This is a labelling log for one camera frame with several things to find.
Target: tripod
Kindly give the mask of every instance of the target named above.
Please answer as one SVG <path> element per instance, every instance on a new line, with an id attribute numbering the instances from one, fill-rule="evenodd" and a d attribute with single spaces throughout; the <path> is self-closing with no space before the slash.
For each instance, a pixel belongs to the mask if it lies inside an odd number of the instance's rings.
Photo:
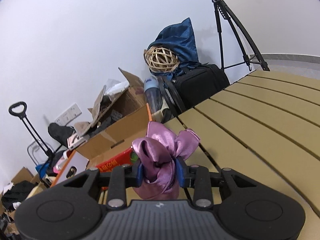
<path id="1" fill-rule="evenodd" d="M 254 43 L 254 41 L 252 40 L 252 38 L 250 37 L 249 33 L 247 32 L 247 30 L 244 28 L 244 26 L 241 24 L 241 22 L 239 21 L 239 19 L 236 17 L 236 15 L 231 11 L 231 9 L 227 6 L 227 4 L 225 3 L 224 0 L 211 0 L 213 5 L 214 5 L 214 13 L 215 13 L 215 18 L 216 18 L 216 22 L 217 22 L 217 30 L 218 30 L 218 35 L 219 35 L 219 44 L 220 44 L 220 57 L 221 57 L 221 69 L 224 71 L 227 68 L 231 68 L 234 66 L 238 66 L 241 64 L 246 64 L 249 68 L 249 70 L 251 71 L 251 67 L 250 64 L 258 64 L 261 65 L 261 68 L 265 71 L 270 71 L 270 69 L 268 68 L 268 63 L 264 61 L 260 51 L 258 50 L 258 47 L 256 46 L 256 44 Z M 223 59 L 223 46 L 222 46 L 222 28 L 221 28 L 221 22 L 220 22 L 220 17 L 219 17 L 219 12 L 221 13 L 222 17 L 228 21 L 228 23 L 231 26 L 231 29 L 237 39 L 237 42 L 240 46 L 240 49 L 242 51 L 243 54 L 243 62 L 234 64 L 234 65 L 230 65 L 225 67 L 224 66 L 224 59 Z M 251 49 L 253 50 L 254 55 L 252 57 L 249 58 L 249 56 L 247 55 L 247 53 L 244 50 L 244 46 L 240 40 L 239 34 L 232 22 L 232 20 L 234 21 L 234 23 L 239 27 L 239 29 L 241 30 L 241 32 L 243 33 L 244 37 L 246 38 L 246 40 L 248 41 Z"/>

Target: wicker ball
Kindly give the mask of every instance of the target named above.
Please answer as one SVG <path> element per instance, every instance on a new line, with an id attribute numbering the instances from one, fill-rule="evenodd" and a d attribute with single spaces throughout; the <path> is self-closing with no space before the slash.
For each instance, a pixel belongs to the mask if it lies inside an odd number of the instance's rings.
<path id="1" fill-rule="evenodd" d="M 180 64 L 178 57 L 163 47 L 145 49 L 143 57 L 152 72 L 171 72 Z"/>

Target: metal screw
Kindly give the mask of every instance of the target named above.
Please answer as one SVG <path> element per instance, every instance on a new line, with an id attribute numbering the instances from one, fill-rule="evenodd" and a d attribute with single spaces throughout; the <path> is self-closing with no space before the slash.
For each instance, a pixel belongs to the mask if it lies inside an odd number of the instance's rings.
<path id="1" fill-rule="evenodd" d="M 122 207 L 124 205 L 124 202 L 122 199 L 114 198 L 109 200 L 108 205 L 110 207 Z"/>
<path id="2" fill-rule="evenodd" d="M 208 207 L 211 205 L 211 201 L 209 199 L 201 198 L 196 201 L 196 205 L 198 207 Z"/>

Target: water bottle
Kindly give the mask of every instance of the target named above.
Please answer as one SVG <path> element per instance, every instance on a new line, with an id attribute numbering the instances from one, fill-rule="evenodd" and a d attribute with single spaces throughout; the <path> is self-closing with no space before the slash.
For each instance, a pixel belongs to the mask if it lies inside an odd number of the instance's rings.
<path id="1" fill-rule="evenodd" d="M 160 110 L 162 107 L 162 94 L 159 88 L 159 83 L 154 76 L 146 78 L 144 81 L 144 96 L 149 104 L 151 114 Z"/>

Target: circular pad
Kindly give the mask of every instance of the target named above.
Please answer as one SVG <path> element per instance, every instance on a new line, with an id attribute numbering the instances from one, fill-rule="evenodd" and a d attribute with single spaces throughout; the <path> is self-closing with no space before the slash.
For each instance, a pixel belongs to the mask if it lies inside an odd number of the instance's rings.
<path id="1" fill-rule="evenodd" d="M 282 215 L 282 208 L 277 203 L 267 200 L 255 200 L 245 207 L 246 213 L 255 220 L 273 221 Z"/>
<path id="2" fill-rule="evenodd" d="M 99 204 L 81 188 L 60 187 L 25 200 L 15 224 L 24 239 L 70 240 L 89 233 L 100 218 Z"/>
<path id="3" fill-rule="evenodd" d="M 41 204 L 37 214 L 47 222 L 59 222 L 68 219 L 74 212 L 73 205 L 66 201 L 52 200 Z"/>
<path id="4" fill-rule="evenodd" d="M 296 239 L 305 221 L 298 202 L 256 187 L 233 192 L 220 205 L 218 216 L 233 236 L 250 240 Z"/>

